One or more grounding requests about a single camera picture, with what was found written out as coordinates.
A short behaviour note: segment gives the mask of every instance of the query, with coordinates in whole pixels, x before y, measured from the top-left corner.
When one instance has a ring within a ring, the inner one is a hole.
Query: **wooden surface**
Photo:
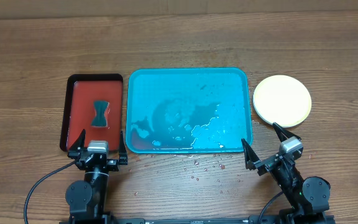
[[[358,0],[0,0],[0,19],[358,10]]]
[[[305,146],[297,168],[331,183],[338,223],[358,223],[358,11],[0,21],[0,223],[22,223],[35,181],[70,161],[58,144],[71,74],[123,75],[125,129],[131,73],[170,67],[239,67],[251,96],[270,75],[303,82],[313,106],[291,129]],[[254,110],[252,120],[253,148],[266,158],[279,141]],[[279,191],[245,170],[243,154],[129,155],[110,175],[106,208],[118,217],[246,217]],[[30,223],[66,220],[65,190],[82,178],[71,167],[45,180]],[[288,206],[282,197],[268,213]]]

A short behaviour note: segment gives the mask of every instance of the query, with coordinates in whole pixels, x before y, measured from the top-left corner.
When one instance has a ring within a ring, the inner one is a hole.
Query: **cream colored disc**
[[[308,89],[286,75],[274,75],[261,81],[254,91],[254,107],[267,123],[276,122],[284,128],[304,121],[311,110]]]

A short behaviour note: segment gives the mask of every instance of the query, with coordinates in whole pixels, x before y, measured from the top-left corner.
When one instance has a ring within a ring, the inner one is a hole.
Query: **wooden table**
[[[358,223],[358,11],[0,21],[0,223],[22,223],[35,181],[70,161],[58,144],[71,74],[124,77],[125,129],[131,73],[170,67],[239,67],[251,96],[274,74],[303,82],[313,107],[291,129],[305,146],[297,168],[331,183],[338,223]],[[279,141],[255,111],[252,120],[253,148],[266,158]],[[243,154],[129,155],[109,181],[106,208],[118,217],[247,217],[279,192],[245,169]],[[30,223],[66,220],[65,190],[82,178],[71,167],[45,180]],[[288,206],[282,197],[267,213]]]

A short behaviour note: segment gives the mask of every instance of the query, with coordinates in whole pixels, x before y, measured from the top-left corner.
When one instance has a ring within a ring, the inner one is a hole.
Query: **blue tray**
[[[252,144],[238,68],[140,69],[129,78],[126,143],[136,153],[242,152]]]

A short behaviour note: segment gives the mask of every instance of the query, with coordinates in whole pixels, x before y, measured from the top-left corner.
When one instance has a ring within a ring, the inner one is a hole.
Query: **round plate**
[[[254,91],[256,113],[267,123],[289,128],[304,121],[311,109],[308,89],[286,75],[274,75],[261,81]]]

